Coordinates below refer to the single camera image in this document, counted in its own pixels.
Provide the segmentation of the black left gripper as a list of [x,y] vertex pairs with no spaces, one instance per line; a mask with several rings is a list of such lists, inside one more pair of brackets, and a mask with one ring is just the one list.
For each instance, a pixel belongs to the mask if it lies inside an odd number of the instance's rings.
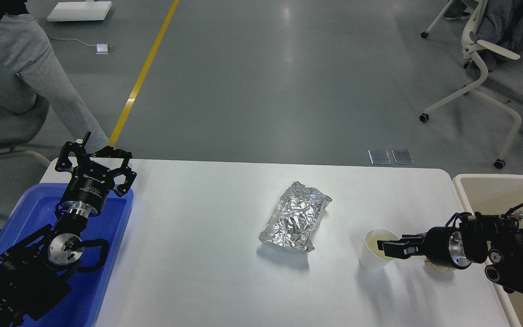
[[[55,164],[56,172],[71,173],[71,180],[62,195],[60,206],[62,209],[85,207],[89,210],[89,217],[97,217],[101,212],[111,190],[118,197],[123,197],[131,188],[137,173],[129,167],[129,160],[133,158],[131,152],[106,146],[93,153],[94,158],[122,158],[122,165],[110,170],[102,165],[88,166],[88,153],[85,150],[85,141],[67,141],[62,147]],[[70,161],[73,154],[77,165]],[[116,184],[114,178],[124,176],[121,184]]]

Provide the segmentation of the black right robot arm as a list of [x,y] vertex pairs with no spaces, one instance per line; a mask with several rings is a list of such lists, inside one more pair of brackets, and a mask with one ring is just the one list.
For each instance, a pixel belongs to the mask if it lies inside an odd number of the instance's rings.
[[408,259],[423,255],[434,265],[467,269],[485,263],[485,275],[505,292],[523,294],[523,203],[508,211],[488,215],[455,213],[444,226],[425,233],[376,241],[378,250],[390,258]]

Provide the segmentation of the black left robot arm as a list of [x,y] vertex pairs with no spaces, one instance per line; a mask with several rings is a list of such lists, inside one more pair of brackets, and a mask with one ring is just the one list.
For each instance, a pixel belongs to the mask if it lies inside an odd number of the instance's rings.
[[82,240],[90,217],[97,217],[110,191],[126,195],[137,174],[129,167],[132,153],[105,147],[95,153],[86,141],[67,141],[55,170],[71,180],[54,209],[56,222],[39,228],[0,255],[0,327],[18,327],[24,316],[37,321],[69,294],[75,273],[101,269],[110,243]]

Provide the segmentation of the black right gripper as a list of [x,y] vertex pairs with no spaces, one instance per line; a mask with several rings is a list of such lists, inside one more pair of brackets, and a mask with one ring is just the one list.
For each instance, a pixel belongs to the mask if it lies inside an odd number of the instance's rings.
[[390,258],[409,259],[425,255],[434,265],[459,270],[471,265],[464,253],[461,232],[452,226],[436,226],[427,233],[403,234],[400,240],[377,240],[376,246]]

